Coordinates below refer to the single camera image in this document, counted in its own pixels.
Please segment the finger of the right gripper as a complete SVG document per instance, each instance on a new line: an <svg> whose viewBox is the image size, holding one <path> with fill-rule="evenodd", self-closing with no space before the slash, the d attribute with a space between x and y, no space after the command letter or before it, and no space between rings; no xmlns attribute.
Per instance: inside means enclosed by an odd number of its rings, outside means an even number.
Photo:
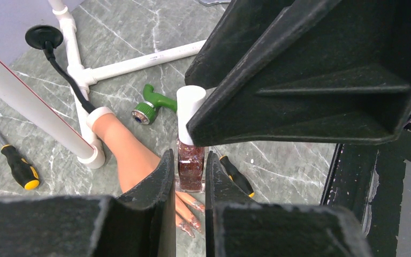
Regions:
<svg viewBox="0 0 411 257"><path fill-rule="evenodd" d="M217 87L290 0L231 1L185 73L185 84Z"/></svg>
<svg viewBox="0 0 411 257"><path fill-rule="evenodd" d="M187 123L198 146L375 145L411 113L411 1L293 1Z"/></svg>

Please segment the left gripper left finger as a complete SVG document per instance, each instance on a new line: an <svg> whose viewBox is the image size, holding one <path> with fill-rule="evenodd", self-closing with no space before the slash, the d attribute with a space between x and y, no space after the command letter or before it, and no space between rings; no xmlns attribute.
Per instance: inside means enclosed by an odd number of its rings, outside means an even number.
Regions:
<svg viewBox="0 0 411 257"><path fill-rule="evenodd" d="M175 256L174 154L110 195L0 197L0 256Z"/></svg>

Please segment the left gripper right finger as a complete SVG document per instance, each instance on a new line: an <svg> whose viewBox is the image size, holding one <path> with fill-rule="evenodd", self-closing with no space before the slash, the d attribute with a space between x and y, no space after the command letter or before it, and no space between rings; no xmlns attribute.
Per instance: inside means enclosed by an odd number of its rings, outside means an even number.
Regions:
<svg viewBox="0 0 411 257"><path fill-rule="evenodd" d="M229 179L213 152L205 180L207 256L372 256L346 208L258 203Z"/></svg>

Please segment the nail polish bottle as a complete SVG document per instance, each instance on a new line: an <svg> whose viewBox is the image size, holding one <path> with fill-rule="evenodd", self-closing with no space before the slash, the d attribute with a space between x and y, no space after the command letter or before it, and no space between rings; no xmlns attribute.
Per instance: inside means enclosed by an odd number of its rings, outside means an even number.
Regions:
<svg viewBox="0 0 411 257"><path fill-rule="evenodd" d="M206 99L206 90L188 85L177 90L178 118L178 190L188 193L203 191L204 147L194 145L187 123Z"/></svg>

